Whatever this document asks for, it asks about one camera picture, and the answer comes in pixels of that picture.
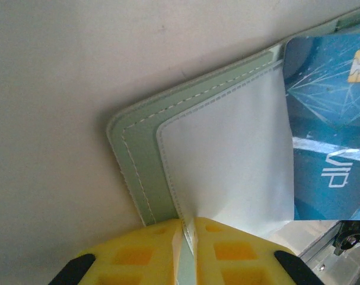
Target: white surface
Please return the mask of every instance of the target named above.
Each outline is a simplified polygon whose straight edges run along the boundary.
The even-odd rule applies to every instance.
[[[267,238],[294,218],[293,145],[282,64],[216,94],[157,131],[177,212]]]
[[[360,0],[0,1],[0,284],[141,226],[111,114]]]

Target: blue card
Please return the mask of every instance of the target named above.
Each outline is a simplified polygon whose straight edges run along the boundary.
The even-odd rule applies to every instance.
[[[283,74],[295,218],[360,219],[360,34],[292,39]]]

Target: white plastic pocket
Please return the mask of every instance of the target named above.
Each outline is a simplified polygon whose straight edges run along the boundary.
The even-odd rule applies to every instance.
[[[293,220],[292,135],[280,62],[169,119],[157,140],[190,245],[194,216],[261,237]]]

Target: white wall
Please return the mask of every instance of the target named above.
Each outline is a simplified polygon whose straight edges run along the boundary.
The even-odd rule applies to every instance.
[[[0,1],[0,284],[141,226],[105,136],[157,91],[360,0]]]

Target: light green wallet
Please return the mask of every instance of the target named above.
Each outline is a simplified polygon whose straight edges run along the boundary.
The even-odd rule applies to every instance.
[[[297,36],[320,36],[360,23],[360,9]],[[116,114],[107,136],[144,224],[181,217],[168,185],[157,141],[159,127],[236,84],[261,75],[283,57],[285,39],[247,59],[155,95]],[[193,257],[184,241],[178,284],[194,284]]]

